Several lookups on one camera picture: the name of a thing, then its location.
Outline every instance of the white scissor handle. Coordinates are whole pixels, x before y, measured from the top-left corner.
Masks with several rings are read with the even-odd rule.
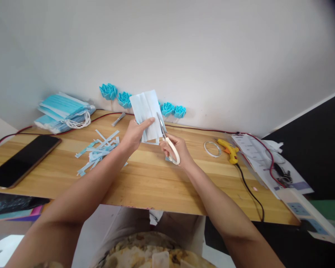
[[[175,148],[175,145],[171,142],[171,140],[166,137],[165,141],[169,144],[169,146],[171,147],[172,151],[174,152],[175,156],[176,156],[176,160],[171,156],[171,154],[169,154],[169,160],[171,162],[173,162],[175,165],[179,165],[180,164],[180,156],[178,151]]]

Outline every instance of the person's right hand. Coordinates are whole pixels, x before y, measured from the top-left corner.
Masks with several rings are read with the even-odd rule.
[[[187,149],[185,140],[183,138],[179,138],[169,133],[167,133],[166,136],[175,145],[175,148],[179,153],[180,161],[181,161],[179,166],[185,167],[186,165],[192,164],[194,160],[192,159]],[[159,145],[161,147],[161,150],[165,153],[166,157],[169,157],[169,155],[171,154],[171,156],[176,160],[176,156],[174,152],[172,151],[171,147],[166,141],[161,141]]]

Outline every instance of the power strip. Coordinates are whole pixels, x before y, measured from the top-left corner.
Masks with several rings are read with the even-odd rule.
[[[312,237],[335,244],[335,227],[297,190],[286,188],[277,191],[277,195],[299,221],[307,221],[314,232]]]

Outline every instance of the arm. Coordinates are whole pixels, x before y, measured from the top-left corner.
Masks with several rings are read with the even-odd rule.
[[[45,261],[71,267],[83,223],[102,202],[125,162],[138,149],[144,129],[153,122],[154,118],[138,125],[132,120],[122,142],[34,223],[6,267],[33,267]]]
[[[180,166],[204,203],[207,214],[223,238],[236,267],[284,267],[270,245],[240,207],[194,162],[185,141],[167,134],[180,154]],[[165,155],[175,158],[171,148],[160,142]]]

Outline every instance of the scissors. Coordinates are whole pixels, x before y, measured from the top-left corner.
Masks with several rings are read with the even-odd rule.
[[[171,156],[171,154],[169,154],[169,160],[171,162],[173,162],[175,165],[178,165],[180,164],[180,156],[179,156],[179,153],[178,151],[176,150],[174,144],[171,142],[171,140],[166,136],[166,131],[164,130],[164,126],[163,126],[163,123],[159,117],[159,114],[157,113],[157,117],[159,118],[159,122],[160,122],[160,129],[161,129],[161,132],[163,134],[163,141],[166,141],[168,143],[168,145],[171,147],[172,151],[174,152],[175,156],[176,156],[176,160]]]

